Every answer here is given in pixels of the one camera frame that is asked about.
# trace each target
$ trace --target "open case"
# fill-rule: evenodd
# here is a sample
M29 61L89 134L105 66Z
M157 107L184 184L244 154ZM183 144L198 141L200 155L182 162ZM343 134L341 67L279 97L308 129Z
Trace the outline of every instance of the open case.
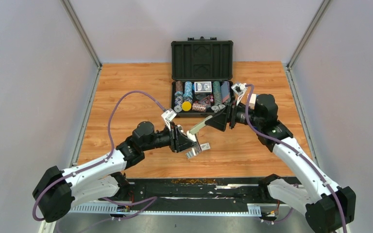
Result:
M172 48L172 88L171 88L171 108L175 107L175 83L182 81L183 88L185 82L192 83L197 81L229 81L232 86L232 48L231 40L218 41L216 37L205 40L201 37L199 40L188 38L188 41L173 41ZM231 100L234 93L229 88ZM199 101L192 91L192 103ZM194 110L182 110L177 114L178 117L207 117L215 112L207 108L206 112Z

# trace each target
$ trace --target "wooden tabletop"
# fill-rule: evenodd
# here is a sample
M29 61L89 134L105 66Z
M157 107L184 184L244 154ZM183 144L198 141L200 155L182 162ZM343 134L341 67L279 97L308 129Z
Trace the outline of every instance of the wooden tabletop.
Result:
M292 131L304 151L310 155L281 62L235 62L233 69L233 82L252 83L255 93L274 95L278 104L278 119ZM108 119L116 102L124 94L142 90L164 107L169 107L172 81L170 63L103 65L78 164L109 152ZM164 122L161 114L157 105L142 94L126 97L111 124L115 145L132 135L142 121L150 121L155 125L155 130L162 130ZM174 122L189 130L201 120L175 118ZM237 124L233 130L227 128L225 132L205 127L200 130L199 141L209 142L211 149L192 159L187 159L185 153L172 153L169 148L149 150L145 152L142 162L125 172L130 178L251 177L272 173L293 175L277 156L258 141L248 126Z

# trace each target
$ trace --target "white wall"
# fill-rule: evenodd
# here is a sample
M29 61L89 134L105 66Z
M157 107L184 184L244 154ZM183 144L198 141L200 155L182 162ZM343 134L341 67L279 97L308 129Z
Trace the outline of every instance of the white wall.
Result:
M59 0L0 0L0 233L37 232L32 191L67 165L96 72Z
M288 62L322 0L71 0L104 63L169 62L188 37L234 41L235 61Z
M294 73L321 168L356 192L351 230L373 232L373 1L333 1Z

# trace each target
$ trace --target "white poker chip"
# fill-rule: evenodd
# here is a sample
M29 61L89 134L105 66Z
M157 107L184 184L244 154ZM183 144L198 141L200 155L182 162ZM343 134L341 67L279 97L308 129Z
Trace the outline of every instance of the white poker chip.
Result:
M216 105L212 106L211 109L214 112L218 112L220 110L220 108L218 106L216 106Z
M179 113L179 112L182 111L182 107L181 107L180 105L176 105L176 106L174 107L174 110L175 110L177 113Z

